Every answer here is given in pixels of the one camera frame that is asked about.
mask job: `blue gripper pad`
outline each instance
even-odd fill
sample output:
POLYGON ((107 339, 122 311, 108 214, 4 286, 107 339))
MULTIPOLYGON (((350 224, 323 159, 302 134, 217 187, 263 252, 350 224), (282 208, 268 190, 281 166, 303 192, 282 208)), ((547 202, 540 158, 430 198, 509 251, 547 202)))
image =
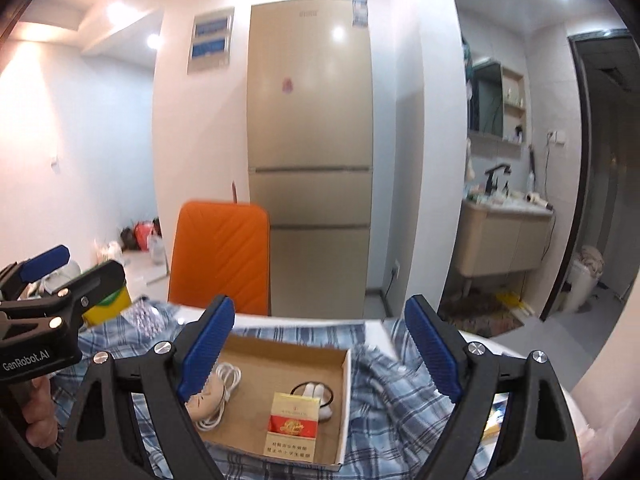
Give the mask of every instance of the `blue gripper pad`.
POLYGON ((46 253, 27 260, 20 269, 20 279, 23 283, 34 283, 51 274, 54 270, 69 263, 69 249, 58 245, 46 253))
POLYGON ((458 362, 433 324, 433 322, 444 322, 439 318, 432 322, 415 297, 409 298, 404 306, 404 320, 436 388, 455 404, 463 393, 458 374, 458 362))
MULTIPOLYGON (((209 315, 207 310, 202 317, 209 315)), ((206 325, 182 359, 182 381, 177 389, 182 402, 187 402, 192 395, 202 391, 235 320, 236 310, 230 298, 224 298, 209 319, 204 320, 206 325)))

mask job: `plaid tablecloth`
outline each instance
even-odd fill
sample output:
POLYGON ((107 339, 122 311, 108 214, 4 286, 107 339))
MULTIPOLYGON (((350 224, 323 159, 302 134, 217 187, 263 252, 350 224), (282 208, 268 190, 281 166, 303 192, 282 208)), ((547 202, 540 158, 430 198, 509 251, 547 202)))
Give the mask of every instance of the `plaid tablecloth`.
MULTIPOLYGON (((156 342, 173 340, 181 330, 174 319, 176 307, 147 301, 162 316, 163 328, 145 335, 118 316, 79 337, 84 358, 52 378, 56 415, 63 427, 73 406, 91 357, 101 350, 115 358, 146 353, 156 342)), ((393 331, 398 348, 402 331, 393 331)), ((207 444, 220 470, 228 479, 327 479, 377 480, 413 478, 439 438, 452 410, 447 397, 439 394, 424 366, 407 358, 393 361, 364 344, 363 324, 312 328, 261 328, 235 331, 241 335, 296 342, 313 346, 352 349, 351 417, 347 453, 338 472, 271 464, 228 452, 207 444)), ((398 352, 407 356, 407 352, 398 352)), ((138 423, 150 461, 158 476, 171 478, 171 471, 159 448, 145 399, 134 394, 138 423)), ((479 448, 468 478, 478 478, 486 469, 486 454, 479 448)))

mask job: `rug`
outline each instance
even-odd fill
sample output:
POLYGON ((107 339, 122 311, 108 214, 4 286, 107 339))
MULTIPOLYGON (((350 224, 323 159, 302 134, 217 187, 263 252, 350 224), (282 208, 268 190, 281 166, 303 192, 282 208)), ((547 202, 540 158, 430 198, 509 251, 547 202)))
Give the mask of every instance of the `rug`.
POLYGON ((457 301, 445 301, 438 315, 458 330, 492 338, 522 326, 522 322, 493 294, 474 294, 457 301))

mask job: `bottle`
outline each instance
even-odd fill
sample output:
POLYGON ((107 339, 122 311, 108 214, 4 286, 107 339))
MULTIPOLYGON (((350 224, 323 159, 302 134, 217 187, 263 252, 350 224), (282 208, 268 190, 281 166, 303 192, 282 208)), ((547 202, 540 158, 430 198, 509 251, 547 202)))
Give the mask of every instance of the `bottle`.
POLYGON ((527 193, 533 193, 536 187, 536 175, 533 171, 529 171, 529 177, 527 179, 527 193))

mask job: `red bag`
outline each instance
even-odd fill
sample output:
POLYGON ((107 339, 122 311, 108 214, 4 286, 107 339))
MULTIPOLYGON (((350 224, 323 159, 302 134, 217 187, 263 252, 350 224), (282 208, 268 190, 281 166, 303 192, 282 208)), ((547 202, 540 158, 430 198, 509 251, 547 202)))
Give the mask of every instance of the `red bag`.
POLYGON ((136 240, 141 251, 148 251, 149 245, 146 242, 147 237, 155 231, 153 222, 138 222, 133 228, 136 234, 136 240))

